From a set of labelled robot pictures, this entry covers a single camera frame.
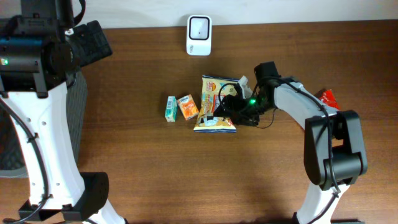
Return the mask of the beige snack bag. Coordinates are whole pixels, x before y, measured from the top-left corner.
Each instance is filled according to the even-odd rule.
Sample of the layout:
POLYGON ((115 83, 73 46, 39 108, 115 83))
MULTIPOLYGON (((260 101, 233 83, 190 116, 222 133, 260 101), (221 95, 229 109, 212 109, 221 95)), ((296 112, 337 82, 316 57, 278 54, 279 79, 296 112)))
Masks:
POLYGON ((221 78, 210 75, 202 76, 201 89, 201 109, 198 114, 197 122, 194 127, 196 133, 235 133, 236 128, 230 118, 224 115, 214 115, 216 109, 223 109, 220 107, 220 101, 226 95, 236 95, 236 90, 233 86, 227 83, 237 83, 239 79, 236 78, 221 78))

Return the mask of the orange tissue pack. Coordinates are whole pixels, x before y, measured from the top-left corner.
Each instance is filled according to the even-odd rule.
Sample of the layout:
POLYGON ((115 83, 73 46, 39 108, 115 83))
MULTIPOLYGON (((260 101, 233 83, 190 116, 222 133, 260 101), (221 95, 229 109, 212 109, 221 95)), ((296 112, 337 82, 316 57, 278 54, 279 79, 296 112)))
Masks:
POLYGON ((192 119, 199 114, 199 110, 192 98, 192 95, 186 95, 178 99, 177 104, 185 120, 192 119))

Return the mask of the teal tissue pack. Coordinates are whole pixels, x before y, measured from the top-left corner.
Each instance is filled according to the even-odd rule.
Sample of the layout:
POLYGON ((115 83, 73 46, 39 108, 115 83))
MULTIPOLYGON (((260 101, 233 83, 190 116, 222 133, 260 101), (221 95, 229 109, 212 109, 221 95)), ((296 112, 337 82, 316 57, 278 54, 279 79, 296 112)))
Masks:
POLYGON ((177 100, 174 96, 168 96, 165 109, 165 118, 167 122, 175 122, 177 117, 177 100))

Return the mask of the red Hacks candy bag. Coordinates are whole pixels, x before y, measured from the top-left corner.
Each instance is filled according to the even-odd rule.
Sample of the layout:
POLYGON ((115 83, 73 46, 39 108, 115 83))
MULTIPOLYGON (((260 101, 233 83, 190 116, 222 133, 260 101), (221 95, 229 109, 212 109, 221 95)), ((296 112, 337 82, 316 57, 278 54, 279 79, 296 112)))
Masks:
POLYGON ((315 93, 315 97, 318 98, 324 104, 340 110, 340 106, 331 89, 321 89, 315 93))

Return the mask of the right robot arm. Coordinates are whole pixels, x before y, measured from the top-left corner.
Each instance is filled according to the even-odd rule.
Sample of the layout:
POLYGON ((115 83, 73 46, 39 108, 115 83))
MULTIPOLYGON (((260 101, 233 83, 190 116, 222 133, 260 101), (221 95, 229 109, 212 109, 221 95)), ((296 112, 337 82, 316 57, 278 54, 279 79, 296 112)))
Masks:
POLYGON ((341 196, 368 169, 359 115, 328 106, 294 77, 280 76, 274 62, 259 64, 254 74, 253 91, 233 84, 236 94, 219 96, 214 115, 255 127, 268 110, 290 115, 305 132, 303 163, 310 183, 302 206, 289 222, 331 223, 341 196))

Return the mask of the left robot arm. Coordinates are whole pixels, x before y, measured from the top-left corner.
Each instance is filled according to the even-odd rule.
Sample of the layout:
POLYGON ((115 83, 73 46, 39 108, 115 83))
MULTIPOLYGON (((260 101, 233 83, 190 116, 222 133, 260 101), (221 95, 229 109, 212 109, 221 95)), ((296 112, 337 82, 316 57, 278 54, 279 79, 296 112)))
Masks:
POLYGON ((61 213, 65 222, 125 223, 111 205, 105 172, 80 172, 67 122, 67 94, 81 68, 112 54, 97 21, 71 1, 22 1, 2 20, 1 108, 12 119, 30 181, 19 223, 61 213))

